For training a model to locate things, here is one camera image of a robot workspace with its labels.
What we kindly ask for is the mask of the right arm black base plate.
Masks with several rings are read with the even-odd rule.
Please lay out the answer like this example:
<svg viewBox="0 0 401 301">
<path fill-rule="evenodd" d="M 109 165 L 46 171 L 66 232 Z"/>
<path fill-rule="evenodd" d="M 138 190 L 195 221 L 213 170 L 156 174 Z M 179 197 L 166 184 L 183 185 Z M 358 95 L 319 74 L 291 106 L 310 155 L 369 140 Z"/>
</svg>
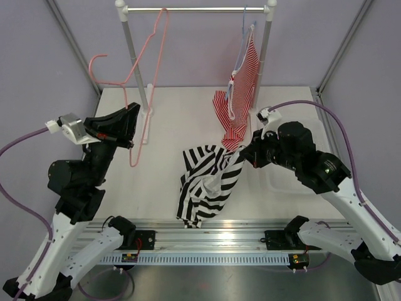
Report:
<svg viewBox="0 0 401 301">
<path fill-rule="evenodd" d="M 305 251 L 306 245 L 300 240 L 297 233 L 285 230 L 266 230 L 259 239 L 266 245 L 267 250 L 298 250 Z"/>
</svg>

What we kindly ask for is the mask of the pink wire hanger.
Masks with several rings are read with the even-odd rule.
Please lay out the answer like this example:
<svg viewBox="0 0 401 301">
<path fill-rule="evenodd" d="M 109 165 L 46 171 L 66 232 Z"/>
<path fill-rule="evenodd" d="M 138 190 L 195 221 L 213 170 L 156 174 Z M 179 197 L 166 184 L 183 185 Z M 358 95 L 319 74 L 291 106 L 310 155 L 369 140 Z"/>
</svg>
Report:
<svg viewBox="0 0 401 301">
<path fill-rule="evenodd" d="M 142 152 L 142 147 L 144 144 L 147 143 L 147 139 L 148 139 L 148 124 L 149 124 L 150 115 L 153 112 L 154 89 L 155 89 L 158 75 L 159 75 L 159 68 L 160 68 L 160 64 L 162 61 L 162 55 L 164 52 L 165 39 L 167 36 L 167 30 L 169 27 L 169 11 L 166 8 L 162 8 L 159 10 L 159 13 L 158 13 L 157 18 L 154 23 L 153 31 L 150 35 L 148 35 L 148 37 L 145 41 L 145 44 L 142 46 L 140 53 L 137 55 L 135 52 L 135 48 L 133 46 L 132 34 L 130 32 L 130 27 L 129 27 L 129 23 L 128 23 L 128 15 L 129 15 L 128 6 L 123 1 L 116 1 L 115 5 L 116 5 L 117 12 L 118 12 L 118 17 L 119 17 L 120 22 L 123 27 L 123 32 L 124 32 L 125 39 L 126 39 L 127 46 L 128 46 L 128 52 L 130 54 L 130 59 L 132 62 L 132 67 L 130 69 L 130 72 L 127 75 L 126 79 L 124 79 L 123 81 L 112 82 L 110 80 L 97 79 L 95 77 L 95 74 L 93 71 L 94 62 L 98 58 L 107 57 L 106 54 L 98 54 L 98 55 L 93 56 L 88 64 L 88 72 L 89 72 L 89 76 L 90 76 L 91 80 L 93 80 L 96 84 L 120 87 L 123 91 L 125 108 L 128 107 L 127 84 L 131 80 L 131 77 L 135 77 L 135 81 L 137 83 L 137 88 L 138 88 L 138 91 L 140 94 L 140 99 L 141 99 L 142 105 L 144 106 L 144 108 L 142 109 L 144 117 L 142 119 L 142 135 L 140 137 L 137 154 L 134 155 L 132 151 L 130 151 L 130 153 L 129 153 L 129 166 L 134 168 L 134 167 L 138 166 L 138 163 L 140 161 L 141 152 Z M 159 55 L 157 58 L 157 64 L 156 64 L 156 68 L 155 68 L 153 82 L 150 84 L 150 91 L 147 93 L 145 91 L 145 85 L 143 84 L 142 75 L 140 73 L 139 63 L 142 60 L 142 57 L 143 57 L 145 51 L 147 50 L 151 39 L 157 33 L 157 28 L 160 23 L 160 19 L 161 19 L 162 15 L 165 15 L 164 30 L 163 30 L 162 40 L 160 42 L 160 50 L 159 50 Z"/>
</svg>

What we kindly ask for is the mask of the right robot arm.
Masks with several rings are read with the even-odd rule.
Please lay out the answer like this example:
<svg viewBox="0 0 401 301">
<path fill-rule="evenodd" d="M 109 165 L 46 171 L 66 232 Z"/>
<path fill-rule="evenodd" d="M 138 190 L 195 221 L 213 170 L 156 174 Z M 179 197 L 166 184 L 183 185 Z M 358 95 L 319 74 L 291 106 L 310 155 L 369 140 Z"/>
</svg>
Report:
<svg viewBox="0 0 401 301">
<path fill-rule="evenodd" d="M 302 185 L 335 207 L 356 232 L 340 233 L 297 216 L 284 229 L 290 248 L 304 244 L 328 251 L 352 263 L 377 285 L 400 281 L 400 232 L 382 228 L 389 222 L 358 198 L 350 170 L 337 156 L 316 150 L 312 133 L 303 124 L 286 122 L 275 132 L 255 131 L 240 156 L 255 168 L 275 164 L 292 171 Z"/>
</svg>

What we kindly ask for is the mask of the black white striped tank top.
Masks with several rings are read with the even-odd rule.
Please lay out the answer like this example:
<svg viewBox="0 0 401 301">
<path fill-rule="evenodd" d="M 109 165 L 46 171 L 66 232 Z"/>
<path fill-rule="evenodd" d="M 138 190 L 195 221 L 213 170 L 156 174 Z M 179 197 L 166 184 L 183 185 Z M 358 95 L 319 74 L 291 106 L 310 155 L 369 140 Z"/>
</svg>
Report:
<svg viewBox="0 0 401 301">
<path fill-rule="evenodd" d="M 180 177 L 176 218 L 185 228 L 200 228 L 225 207 L 244 166 L 240 150 L 203 145 L 182 152 L 185 172 Z"/>
</svg>

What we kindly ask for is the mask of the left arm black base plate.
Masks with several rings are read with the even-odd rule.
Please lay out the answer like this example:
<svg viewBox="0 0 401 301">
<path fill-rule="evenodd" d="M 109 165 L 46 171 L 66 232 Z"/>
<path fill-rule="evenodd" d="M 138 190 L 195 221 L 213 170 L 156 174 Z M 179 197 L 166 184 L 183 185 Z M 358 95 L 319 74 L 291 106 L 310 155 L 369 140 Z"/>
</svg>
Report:
<svg viewBox="0 0 401 301">
<path fill-rule="evenodd" d="M 153 230 L 137 230 L 130 245 L 122 245 L 119 250 L 137 251 L 153 250 L 155 248 L 156 232 Z"/>
</svg>

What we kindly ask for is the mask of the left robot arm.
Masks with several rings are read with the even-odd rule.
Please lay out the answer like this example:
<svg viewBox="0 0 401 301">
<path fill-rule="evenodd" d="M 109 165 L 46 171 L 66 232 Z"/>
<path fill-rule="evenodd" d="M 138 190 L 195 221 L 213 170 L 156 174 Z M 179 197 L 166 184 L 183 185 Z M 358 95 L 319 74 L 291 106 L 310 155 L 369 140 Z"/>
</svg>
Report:
<svg viewBox="0 0 401 301">
<path fill-rule="evenodd" d="M 116 216 L 94 241 L 72 259 L 67 258 L 102 203 L 105 191 L 101 185 L 116 150 L 133 147 L 139 112 L 140 104 L 131 103 L 102 117 L 81 120 L 75 114 L 63 115 L 1 149 L 5 153 L 38 134 L 61 131 L 67 139 L 82 146 L 84 152 L 82 159 L 57 160 L 48 169 L 48 189 L 60 197 L 51 222 L 1 189 L 10 202 L 38 218 L 48 231 L 25 271 L 5 282 L 3 290 L 13 300 L 68 300 L 83 276 L 107 253 L 134 245 L 136 226 Z"/>
</svg>

